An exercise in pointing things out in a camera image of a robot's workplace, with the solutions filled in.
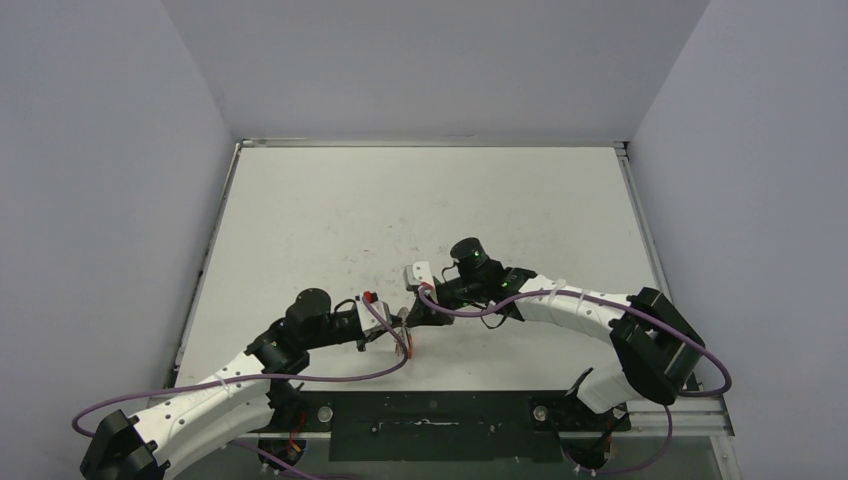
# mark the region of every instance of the white table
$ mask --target white table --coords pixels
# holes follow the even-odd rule
[[[613,148],[244,148],[192,309],[177,385],[196,383],[283,316],[301,290],[334,303],[377,291],[411,306],[404,265],[451,264],[476,236],[504,265],[570,285],[636,293],[656,285]],[[367,382],[313,390],[544,390],[568,388],[612,349],[548,324],[477,319],[413,332],[415,358]],[[313,350],[304,373],[347,376],[398,360],[386,335]]]

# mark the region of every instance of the gray wall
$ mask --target gray wall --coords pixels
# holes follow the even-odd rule
[[[844,0],[713,0],[630,150],[672,294],[735,375],[747,478],[848,467],[846,26]]]
[[[6,0],[0,151],[0,476],[76,478],[71,416],[164,379],[232,139],[158,0]]]
[[[163,0],[238,136],[623,140],[708,0]]]

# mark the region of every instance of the screw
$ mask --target screw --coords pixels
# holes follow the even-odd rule
[[[548,409],[542,405],[533,409],[533,418],[540,422],[544,422],[548,418]]]
[[[318,409],[318,420],[321,423],[327,423],[333,418],[333,409],[330,407],[321,407]]]

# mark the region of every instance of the purple cable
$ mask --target purple cable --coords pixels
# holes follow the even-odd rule
[[[391,334],[393,337],[395,337],[395,340],[400,344],[400,347],[403,350],[403,359],[401,359],[401,361],[398,362],[397,364],[395,364],[394,366],[387,368],[385,370],[381,370],[379,372],[369,373],[369,374],[366,374],[366,375],[357,375],[357,376],[353,376],[353,377],[313,377],[313,376],[310,376],[310,375],[290,375],[290,374],[287,374],[287,373],[262,373],[262,374],[256,374],[256,375],[243,375],[241,377],[227,378],[227,379],[224,379],[224,383],[246,382],[246,381],[249,381],[249,380],[300,380],[300,381],[304,381],[304,382],[345,383],[345,382],[358,382],[358,381],[361,381],[361,380],[371,380],[373,378],[382,377],[382,376],[388,375],[392,372],[399,370],[401,367],[406,365],[407,361],[409,361],[409,349],[407,348],[406,344],[403,342],[403,339],[400,337],[400,335],[398,335],[398,333],[395,332],[394,328],[392,328],[392,326],[389,325],[389,323],[385,319],[383,319],[383,317],[380,316],[379,313],[377,313],[377,310],[375,310],[374,307],[372,307],[369,302],[363,301],[362,303],[365,304],[365,307],[368,309],[369,312],[371,312],[371,315],[374,315],[374,318],[376,318],[377,321],[380,322],[383,325],[383,327],[386,329],[386,331],[389,332],[389,334]],[[121,402],[126,402],[126,401],[129,401],[129,400],[137,400],[139,398],[150,398],[150,397],[155,397],[157,395],[175,395],[175,394],[186,393],[186,392],[194,392],[194,391],[197,391],[197,390],[205,390],[207,388],[220,387],[220,386],[221,386],[221,382],[214,381],[214,382],[200,383],[200,384],[197,384],[197,385],[190,385],[190,386],[187,386],[187,387],[163,388],[163,389],[160,389],[160,390],[150,390],[150,391],[141,392],[141,393],[131,393],[131,394],[128,394],[128,395],[121,395],[121,396],[118,396],[118,397],[110,398],[110,399],[104,400],[100,403],[96,403],[96,404],[84,409],[83,411],[79,412],[78,414],[76,414],[76,416],[74,416],[74,418],[71,420],[71,427],[74,429],[75,432],[79,433],[80,435],[82,435],[84,437],[92,438],[92,437],[94,437],[94,432],[90,432],[90,431],[82,428],[79,423],[80,423],[80,420],[82,420],[82,418],[84,416],[86,416],[86,415],[88,415],[92,412],[95,412],[97,410],[100,410],[101,408],[105,408],[105,407],[108,407],[110,405],[114,405],[116,403],[121,403]]]
[[[328,479],[332,479],[332,478],[338,478],[338,479],[341,479],[341,480],[356,480],[356,479],[359,478],[356,475],[351,475],[351,474],[347,474],[347,473],[324,473],[324,474],[313,475],[313,474],[310,474],[310,473],[306,473],[303,470],[301,470],[301,469],[299,469],[299,468],[297,468],[293,465],[289,465],[288,463],[284,462],[281,458],[278,458],[278,457],[266,452],[265,450],[262,450],[261,448],[256,447],[254,445],[251,445],[247,442],[244,442],[244,441],[241,441],[241,440],[233,440],[233,441],[230,442],[230,444],[235,445],[237,447],[245,448],[247,450],[251,450],[251,451],[256,452],[259,455],[267,458],[268,460],[271,460],[272,462],[276,463],[277,465],[279,465],[280,467],[283,468],[283,470],[284,470],[283,476],[286,476],[286,477],[299,476],[301,478],[306,478],[308,480],[328,480]]]
[[[663,446],[659,450],[657,450],[657,453],[653,454],[653,456],[651,456],[651,458],[645,460],[644,462],[642,462],[638,465],[633,465],[631,467],[624,467],[624,468],[615,468],[615,469],[612,469],[612,470],[595,470],[594,471],[595,474],[596,475],[619,475],[619,474],[622,474],[622,473],[638,472],[639,470],[643,470],[645,468],[650,467],[651,465],[654,464],[654,462],[659,460],[660,457],[665,455],[666,452],[668,452],[669,447],[671,447],[671,434],[672,434],[674,427],[671,424],[671,410],[669,410],[668,407],[666,407],[665,405],[663,405],[663,408],[665,409],[665,414],[668,417],[668,434],[665,436],[665,443],[663,443]],[[565,455],[565,458],[567,458],[568,460],[571,461],[571,463],[577,465],[577,462],[575,462],[574,459],[571,458],[571,456],[567,452],[563,451],[563,454]],[[582,472],[592,473],[592,470],[590,470],[590,469],[588,469],[588,468],[586,468],[582,465],[578,465],[578,467],[580,468],[580,471],[582,471]]]
[[[536,290],[536,291],[533,291],[533,292],[524,292],[524,293],[519,293],[519,294],[513,295],[513,296],[507,298],[506,300],[502,300],[499,303],[497,303],[497,304],[495,304],[495,305],[493,305],[493,306],[491,306],[491,307],[489,307],[485,310],[480,310],[479,312],[459,312],[459,311],[456,311],[456,310],[450,310],[448,308],[445,308],[441,305],[434,303],[432,300],[430,300],[430,298],[427,297],[427,293],[426,293],[428,288],[429,287],[427,285],[422,285],[418,289],[418,298],[420,298],[421,301],[424,302],[425,305],[427,305],[428,307],[432,308],[433,310],[435,310],[437,312],[441,312],[441,313],[444,313],[446,315],[453,315],[454,317],[463,317],[463,318],[477,318],[477,317],[482,317],[483,315],[490,315],[492,313],[496,313],[498,310],[509,305],[510,303],[515,302],[516,300],[520,300],[522,298],[527,298],[527,297],[547,296],[547,295],[551,294],[551,290]],[[675,330],[671,326],[666,325],[665,323],[663,323],[658,318],[656,318],[652,315],[648,315],[647,313],[640,312],[639,310],[636,310],[635,308],[633,308],[629,305],[624,305],[623,303],[613,302],[613,301],[607,300],[605,298],[593,297],[591,295],[583,295],[580,292],[572,292],[571,290],[557,290],[556,294],[557,295],[563,295],[563,296],[566,296],[566,297],[574,297],[574,298],[581,298],[582,297],[584,300],[595,303],[597,305],[600,305],[600,306],[603,306],[603,307],[616,308],[618,310],[622,310],[624,312],[627,312],[631,315],[635,315],[635,316],[641,318],[642,320],[645,320],[646,322],[650,323],[651,325],[657,327],[658,329],[668,333],[672,337],[680,340],[681,342],[685,343],[686,345],[692,347],[693,350],[700,353],[704,357],[707,357],[707,359],[710,362],[712,362],[713,365],[716,366],[716,368],[719,369],[719,371],[721,372],[721,375],[724,377],[724,385],[722,385],[721,387],[719,387],[715,390],[704,390],[704,391],[700,391],[700,392],[686,392],[686,391],[684,391],[684,392],[680,392],[681,397],[715,397],[717,395],[721,395],[721,394],[727,392],[728,390],[730,390],[731,385],[733,385],[733,380],[730,378],[730,371],[727,370],[727,367],[725,367],[724,364],[721,363],[721,360],[719,360],[718,357],[713,355],[713,353],[710,352],[709,350],[707,350],[706,348],[695,343],[695,341],[692,340],[691,338],[680,333],[679,331]]]

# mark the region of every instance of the purple hose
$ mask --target purple hose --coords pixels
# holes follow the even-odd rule
[[[490,315],[490,314],[493,314],[493,313],[497,313],[498,310],[502,309],[503,307],[509,305],[512,302],[515,302],[516,300],[520,300],[522,298],[527,298],[527,297],[542,297],[542,296],[547,296],[547,295],[551,294],[551,290],[536,290],[536,291],[533,291],[533,292],[524,292],[524,293],[519,293],[519,294],[513,295],[513,296],[507,298],[506,300],[502,300],[499,303],[497,303],[497,304],[495,304],[495,305],[493,305],[493,306],[491,306],[491,307],[489,307],[485,310],[480,310],[479,312],[459,312],[459,311],[456,311],[456,310],[450,310],[448,308],[445,308],[441,305],[434,303],[432,300],[430,300],[429,297],[427,297],[427,293],[426,293],[427,289],[428,289],[428,287],[426,285],[422,285],[418,289],[418,298],[420,298],[421,301],[424,302],[425,305],[427,305],[428,307],[432,308],[433,310],[435,310],[437,312],[441,312],[441,313],[444,313],[446,315],[452,315],[454,317],[464,317],[464,318],[477,318],[477,317],[482,317],[483,315]],[[557,295],[563,295],[563,296],[566,296],[566,297],[574,297],[574,298],[581,298],[582,297],[583,300],[585,300],[585,301],[592,302],[592,303],[595,303],[597,305],[601,305],[601,306],[604,306],[604,307],[616,308],[618,310],[622,310],[624,312],[627,312],[631,315],[635,315],[635,316],[641,318],[642,320],[645,320],[646,322],[650,323],[651,325],[657,327],[658,329],[668,333],[672,337],[680,340],[681,342],[685,343],[686,345],[692,347],[693,350],[700,353],[704,357],[707,357],[707,359],[710,362],[712,362],[713,365],[716,366],[716,368],[719,369],[719,371],[721,372],[721,375],[724,377],[724,385],[722,385],[721,387],[719,387],[715,390],[704,390],[704,391],[700,391],[700,392],[686,392],[686,391],[684,391],[684,392],[680,393],[681,397],[715,397],[717,395],[721,395],[721,394],[727,392],[728,390],[730,390],[731,385],[733,385],[733,380],[730,378],[730,371],[727,370],[727,367],[725,367],[724,364],[721,363],[721,360],[719,360],[718,357],[713,355],[712,352],[710,352],[706,348],[695,343],[695,341],[692,340],[691,338],[687,337],[686,335],[683,335],[682,333],[675,330],[671,326],[666,325],[665,323],[663,323],[658,318],[656,318],[652,315],[648,315],[647,313],[640,312],[639,310],[636,310],[635,308],[633,308],[629,305],[624,305],[623,303],[613,302],[613,301],[607,300],[605,298],[593,297],[591,295],[583,295],[580,292],[572,292],[571,290],[557,290],[556,294]]]
[[[348,474],[348,473],[323,473],[323,474],[306,473],[303,470],[301,470],[301,469],[299,469],[295,466],[289,465],[288,463],[284,462],[282,459],[266,452],[265,450],[262,450],[261,448],[256,447],[254,445],[251,445],[247,442],[244,442],[244,441],[241,441],[241,440],[233,440],[233,441],[230,442],[230,444],[235,445],[237,447],[245,448],[247,450],[251,450],[251,451],[256,452],[259,455],[267,458],[268,460],[271,460],[272,462],[276,463],[277,465],[279,465],[280,467],[283,468],[283,470],[284,470],[283,476],[285,476],[285,477],[301,477],[301,478],[306,478],[308,480],[329,480],[329,479],[333,479],[333,478],[338,478],[338,479],[341,479],[341,480],[356,480],[356,479],[359,478],[356,475],[351,475],[351,474]]]
[[[668,452],[669,447],[671,447],[671,434],[672,434],[672,431],[674,430],[674,427],[671,424],[671,410],[669,410],[668,407],[666,407],[665,405],[663,405],[663,408],[665,409],[665,414],[668,417],[668,434],[666,434],[666,436],[665,436],[665,443],[663,443],[663,446],[659,450],[657,450],[657,453],[653,454],[651,456],[651,458],[645,460],[644,462],[642,462],[638,465],[633,465],[633,466],[624,467],[624,468],[614,468],[614,469],[611,469],[611,470],[595,470],[595,474],[596,475],[619,475],[619,474],[622,474],[622,473],[638,472],[639,470],[643,470],[645,468],[650,467],[651,465],[654,464],[654,462],[659,460],[660,457],[665,455],[666,452]],[[575,465],[577,464],[577,462],[575,462],[574,459],[571,458],[571,456],[567,452],[563,452],[563,453],[565,454],[565,458],[569,459],[571,461],[571,463],[573,463]],[[583,466],[580,466],[580,471],[592,473],[592,470],[590,470],[586,467],[583,467]]]
[[[403,339],[400,337],[400,335],[398,335],[397,332],[395,332],[395,330],[392,328],[392,326],[389,325],[389,323],[385,319],[383,319],[383,317],[381,317],[379,313],[377,313],[377,310],[375,310],[374,307],[372,307],[369,302],[363,301],[363,303],[365,304],[365,307],[368,308],[368,311],[371,312],[371,315],[374,315],[374,318],[376,318],[377,321],[380,322],[383,325],[383,328],[385,328],[386,331],[389,332],[389,334],[391,334],[393,337],[395,337],[395,340],[400,344],[400,347],[403,350],[403,358],[401,359],[400,362],[398,362],[394,366],[387,368],[385,370],[376,372],[376,373],[369,373],[369,374],[366,374],[366,375],[357,375],[357,376],[354,376],[354,377],[313,377],[313,376],[309,376],[309,375],[290,375],[290,374],[286,374],[286,373],[262,373],[262,374],[256,374],[256,375],[243,375],[241,377],[227,378],[227,379],[224,379],[224,383],[246,382],[246,381],[249,381],[249,380],[300,380],[300,381],[304,381],[304,382],[332,382],[332,383],[358,382],[358,381],[361,381],[361,380],[371,380],[373,378],[382,377],[382,376],[388,375],[392,372],[399,370],[401,367],[406,365],[407,361],[409,361],[409,349],[407,348],[406,344],[403,343]],[[129,401],[129,400],[137,400],[139,398],[150,398],[150,397],[155,397],[157,395],[176,395],[176,394],[180,394],[180,393],[194,392],[196,390],[205,390],[207,388],[212,388],[212,387],[216,387],[216,386],[218,386],[218,387],[221,386],[221,382],[215,381],[215,382],[200,383],[200,384],[197,384],[197,385],[190,385],[190,386],[187,386],[187,387],[163,388],[163,389],[160,389],[160,390],[150,390],[150,391],[141,392],[141,393],[130,393],[128,395],[121,395],[119,397],[110,398],[110,399],[104,400],[100,403],[96,403],[96,404],[86,408],[85,410],[79,412],[78,414],[76,414],[76,416],[74,416],[73,420],[71,420],[71,427],[74,429],[75,432],[79,433],[80,435],[92,438],[92,437],[94,437],[94,432],[90,432],[90,431],[82,428],[79,424],[80,420],[82,420],[82,418],[84,416],[88,415],[89,413],[95,412],[97,410],[100,410],[101,408],[105,408],[105,407],[108,407],[110,405],[114,405],[116,403],[126,402],[126,401]]]

